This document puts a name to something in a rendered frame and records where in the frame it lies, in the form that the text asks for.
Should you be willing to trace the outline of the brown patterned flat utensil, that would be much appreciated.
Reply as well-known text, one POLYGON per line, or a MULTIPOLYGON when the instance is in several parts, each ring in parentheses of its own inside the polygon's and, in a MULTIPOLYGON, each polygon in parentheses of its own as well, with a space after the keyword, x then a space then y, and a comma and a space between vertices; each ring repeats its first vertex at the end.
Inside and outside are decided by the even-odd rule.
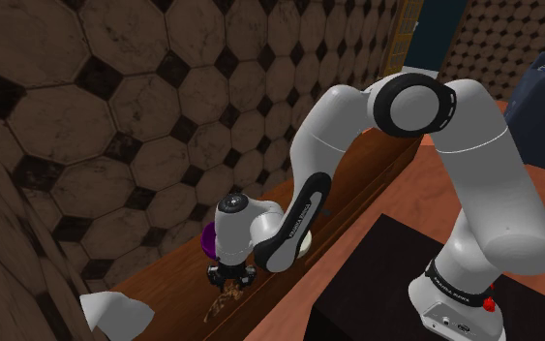
POLYGON ((208 323, 211 319, 215 318, 229 301, 238 300, 243 295, 243 292, 243 287, 236 282, 224 286, 222 293, 214 300, 203 321, 208 323))

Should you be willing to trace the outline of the purple bowl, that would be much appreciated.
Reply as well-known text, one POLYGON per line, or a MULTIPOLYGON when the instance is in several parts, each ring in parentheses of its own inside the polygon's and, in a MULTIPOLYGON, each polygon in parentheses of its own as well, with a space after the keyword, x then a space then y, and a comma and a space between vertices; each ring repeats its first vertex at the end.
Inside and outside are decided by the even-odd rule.
POLYGON ((211 221, 202 230, 200 245, 203 253, 211 260, 216 261, 216 231, 215 222, 211 221))

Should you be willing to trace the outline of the brown wooden sideboard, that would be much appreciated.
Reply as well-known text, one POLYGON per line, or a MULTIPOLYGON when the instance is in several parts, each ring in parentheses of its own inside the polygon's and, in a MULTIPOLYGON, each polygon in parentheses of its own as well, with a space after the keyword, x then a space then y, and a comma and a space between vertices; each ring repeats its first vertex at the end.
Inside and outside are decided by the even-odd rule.
POLYGON ((220 291, 210 284, 210 263, 193 238, 136 275, 116 291, 147 304, 155 313, 135 341, 243 341, 354 221, 412 161, 420 139, 396 139, 370 130, 345 153, 331 192, 311 226, 305 256, 280 273, 257 270, 255 282, 214 317, 207 311, 220 291))

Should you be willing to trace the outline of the cream round object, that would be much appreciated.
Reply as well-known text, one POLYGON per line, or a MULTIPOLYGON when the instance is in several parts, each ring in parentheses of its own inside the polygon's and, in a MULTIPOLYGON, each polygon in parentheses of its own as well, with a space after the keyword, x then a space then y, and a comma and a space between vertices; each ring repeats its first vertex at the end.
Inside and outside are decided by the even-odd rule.
POLYGON ((300 243, 300 247, 299 247, 299 250, 298 250, 298 254, 297 254, 297 258, 300 259, 302 258, 303 256, 305 256, 311 245, 312 245, 312 240, 313 240, 313 237, 312 237, 312 233, 310 231, 307 231, 307 233, 305 234, 303 240, 301 241, 300 243))

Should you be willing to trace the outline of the white angular object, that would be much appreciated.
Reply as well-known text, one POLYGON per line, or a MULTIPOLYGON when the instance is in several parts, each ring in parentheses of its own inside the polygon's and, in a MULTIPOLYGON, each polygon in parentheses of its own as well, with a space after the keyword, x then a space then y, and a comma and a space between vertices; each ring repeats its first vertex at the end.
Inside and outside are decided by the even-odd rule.
POLYGON ((133 341, 155 315, 147 304, 119 292, 82 294, 79 302, 89 328, 98 327, 110 341, 133 341))

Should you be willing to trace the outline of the black robot stand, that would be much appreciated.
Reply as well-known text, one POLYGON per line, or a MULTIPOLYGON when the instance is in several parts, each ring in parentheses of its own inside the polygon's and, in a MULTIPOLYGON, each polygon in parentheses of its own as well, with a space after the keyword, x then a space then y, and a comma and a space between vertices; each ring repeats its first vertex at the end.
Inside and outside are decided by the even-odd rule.
MULTIPOLYGON (((446 341, 428 330, 408 286, 442 244, 380 215, 314 303, 303 341, 446 341)), ((495 281, 507 341, 545 341, 545 295, 495 281)))

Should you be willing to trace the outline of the yellow-framed door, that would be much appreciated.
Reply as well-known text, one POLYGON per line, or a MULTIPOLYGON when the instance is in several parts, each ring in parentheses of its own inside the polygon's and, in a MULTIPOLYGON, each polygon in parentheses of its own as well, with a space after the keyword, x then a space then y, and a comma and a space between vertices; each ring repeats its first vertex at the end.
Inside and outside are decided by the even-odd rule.
POLYGON ((403 0, 381 75, 406 72, 437 78, 468 2, 403 0))

